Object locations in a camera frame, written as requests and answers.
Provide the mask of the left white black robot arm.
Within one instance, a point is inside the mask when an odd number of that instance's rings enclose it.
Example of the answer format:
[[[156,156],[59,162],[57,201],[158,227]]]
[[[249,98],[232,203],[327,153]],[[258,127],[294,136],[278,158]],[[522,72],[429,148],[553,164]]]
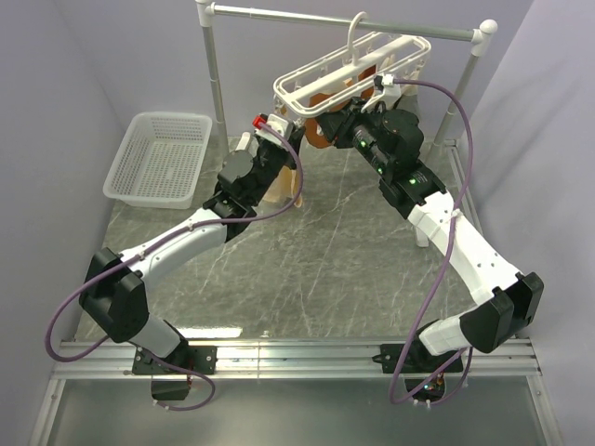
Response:
[[[193,369],[188,340],[151,315],[148,293],[169,273],[262,219],[256,207],[281,170],[302,169],[304,133],[302,127],[276,131],[264,125],[254,134],[256,151],[231,152],[213,195],[185,221],[150,242],[121,253],[103,248],[92,257],[78,302],[109,339],[142,348],[168,374]]]

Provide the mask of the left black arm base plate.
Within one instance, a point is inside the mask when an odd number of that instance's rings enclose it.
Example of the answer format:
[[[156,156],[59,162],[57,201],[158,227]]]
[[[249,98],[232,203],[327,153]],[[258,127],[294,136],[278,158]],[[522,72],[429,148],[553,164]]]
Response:
[[[146,348],[137,348],[132,365],[133,375],[176,374],[178,368],[211,375],[215,373],[218,348],[188,345],[165,359],[154,357]]]

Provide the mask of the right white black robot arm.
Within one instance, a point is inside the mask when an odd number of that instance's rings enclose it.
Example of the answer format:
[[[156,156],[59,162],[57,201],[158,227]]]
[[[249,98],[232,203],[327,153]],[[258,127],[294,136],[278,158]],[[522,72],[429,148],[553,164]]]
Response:
[[[410,347],[400,352],[408,373],[432,372],[462,348],[490,353],[533,321],[543,281],[510,264],[455,207],[419,159],[424,136],[413,113],[385,106],[365,111],[354,98],[316,122],[330,144],[356,149],[374,168],[385,200],[444,255],[475,303],[416,330]]]

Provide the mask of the white clip drying hanger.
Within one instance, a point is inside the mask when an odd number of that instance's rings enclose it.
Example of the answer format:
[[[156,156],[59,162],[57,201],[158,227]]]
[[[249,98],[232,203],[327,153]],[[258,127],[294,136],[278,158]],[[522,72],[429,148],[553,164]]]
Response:
[[[362,11],[350,22],[346,45],[278,77],[272,84],[274,109],[299,118],[314,118],[374,88],[385,73],[413,79],[431,52],[424,37],[370,32],[357,38],[355,28],[368,17]]]

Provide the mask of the beige underwear shorts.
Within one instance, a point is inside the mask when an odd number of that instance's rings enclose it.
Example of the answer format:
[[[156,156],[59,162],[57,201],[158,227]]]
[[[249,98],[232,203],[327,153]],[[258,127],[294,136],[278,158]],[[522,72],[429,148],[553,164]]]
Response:
[[[294,197],[298,190],[300,175],[295,169],[284,166],[272,182],[263,199],[266,203],[284,203]]]

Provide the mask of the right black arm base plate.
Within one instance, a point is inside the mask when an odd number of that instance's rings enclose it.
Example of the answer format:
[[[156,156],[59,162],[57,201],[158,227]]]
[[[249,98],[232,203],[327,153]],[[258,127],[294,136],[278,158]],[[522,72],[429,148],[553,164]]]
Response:
[[[379,353],[372,358],[372,361],[381,365],[384,374],[393,374],[403,347],[404,343],[382,344],[379,346]],[[450,350],[439,356],[433,356],[415,340],[407,353],[402,372],[404,374],[433,373],[455,354],[456,350]]]

